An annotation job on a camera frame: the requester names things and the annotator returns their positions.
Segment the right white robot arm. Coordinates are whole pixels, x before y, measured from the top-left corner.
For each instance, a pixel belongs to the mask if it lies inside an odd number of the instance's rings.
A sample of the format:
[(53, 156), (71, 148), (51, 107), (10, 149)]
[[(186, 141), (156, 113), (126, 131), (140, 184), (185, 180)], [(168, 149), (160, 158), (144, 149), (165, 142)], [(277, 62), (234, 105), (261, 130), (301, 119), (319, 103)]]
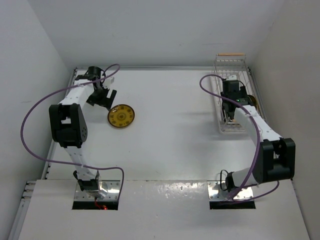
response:
[(295, 175), (296, 144), (276, 133), (260, 116), (245, 86), (238, 80), (222, 81), (222, 109), (247, 132), (257, 148), (253, 167), (229, 172), (225, 190), (229, 193), (249, 186), (292, 179)]

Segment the yellow patterned plate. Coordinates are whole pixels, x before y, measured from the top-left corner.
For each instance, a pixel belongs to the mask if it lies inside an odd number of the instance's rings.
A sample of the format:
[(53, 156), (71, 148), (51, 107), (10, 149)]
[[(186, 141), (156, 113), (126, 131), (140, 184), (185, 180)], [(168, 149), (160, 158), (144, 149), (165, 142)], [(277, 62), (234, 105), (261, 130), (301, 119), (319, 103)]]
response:
[(257, 99), (253, 96), (253, 95), (248, 95), (248, 97), (250, 98), (250, 100), (252, 101), (255, 109), (257, 110), (258, 109), (258, 102), (257, 102)]
[(110, 109), (107, 114), (108, 123), (115, 129), (124, 129), (132, 124), (135, 119), (134, 109), (127, 104), (118, 104)]

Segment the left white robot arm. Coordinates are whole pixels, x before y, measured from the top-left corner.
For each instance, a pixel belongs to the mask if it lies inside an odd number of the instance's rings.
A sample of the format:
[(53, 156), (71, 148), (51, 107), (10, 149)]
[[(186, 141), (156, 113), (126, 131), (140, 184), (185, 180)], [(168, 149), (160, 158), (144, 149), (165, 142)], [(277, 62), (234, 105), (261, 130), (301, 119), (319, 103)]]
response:
[(87, 103), (111, 110), (117, 94), (116, 90), (110, 89), (114, 80), (95, 82), (105, 75), (100, 67), (90, 66), (85, 74), (78, 75), (74, 80), (75, 86), (88, 85), (72, 88), (62, 101), (52, 104), (48, 110), (53, 140), (65, 149), (71, 162), (76, 164), (73, 175), (80, 190), (96, 200), (105, 198), (107, 191), (102, 187), (99, 171), (86, 167), (82, 145), (88, 138), (88, 128), (82, 108)]

